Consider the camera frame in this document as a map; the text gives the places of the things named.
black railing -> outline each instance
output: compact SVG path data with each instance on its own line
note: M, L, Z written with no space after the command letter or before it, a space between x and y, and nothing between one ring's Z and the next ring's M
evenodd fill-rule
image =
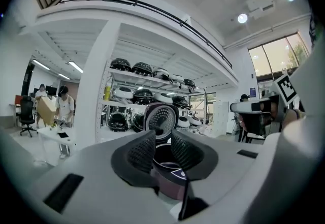
M82 1L82 0L61 0L59 4L63 4L65 2L70 2L70 1ZM119 4L124 4L124 5L129 5L129 6L138 6L145 8L147 10L150 10L152 12L155 12L157 14L163 15L166 18L174 21L175 23L179 24L181 27L184 27L185 29L189 30L193 34L195 34L197 37L199 37L202 41L204 41L209 47L211 47L216 53L218 53L221 58L230 66L230 68L233 68L233 65L229 62L229 60L223 55L223 53L214 46L213 43L211 43L206 37L204 37L203 34L201 34L199 31L194 29L192 26L190 26L188 23L182 21L180 18L178 18L175 15L172 15L171 13L166 12L163 9L160 9L159 7L147 4L145 2L139 1L139 0L84 0L84 1L106 1L106 2L114 2L114 3L119 3Z

black slot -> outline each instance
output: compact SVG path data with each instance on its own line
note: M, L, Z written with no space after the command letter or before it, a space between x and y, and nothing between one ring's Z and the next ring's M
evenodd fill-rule
M80 175L69 174L44 200L44 203L58 213L61 213L83 178Z
M237 152L237 154L240 154L240 155L243 155L243 156L246 156L246 157L250 157L250 158L253 158L255 159L258 155L258 153L254 153L254 152L250 152L250 151L247 151L247 150L240 150L239 152Z

office chair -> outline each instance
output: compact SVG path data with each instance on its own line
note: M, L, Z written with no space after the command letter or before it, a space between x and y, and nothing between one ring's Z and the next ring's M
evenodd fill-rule
M29 125L34 124L35 120L33 119L33 101L31 101L31 97L24 95L21 102L21 113L19 116L19 121L23 125L27 125L27 127L22 127L22 131L20 132L20 135L22 132L28 131L30 137L33 137L30 133L30 131L36 131Z

tree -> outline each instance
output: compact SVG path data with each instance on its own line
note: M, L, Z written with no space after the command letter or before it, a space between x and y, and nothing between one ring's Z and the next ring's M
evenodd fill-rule
M305 51L305 48L302 45L302 43L298 43L296 46L294 46L294 53L297 57L299 65L301 65L307 58L306 51ZM291 51L291 52L289 52L289 62L287 64L287 68L291 69L291 68L294 68L297 66L298 66L298 64L296 63L295 56L294 56L293 52Z

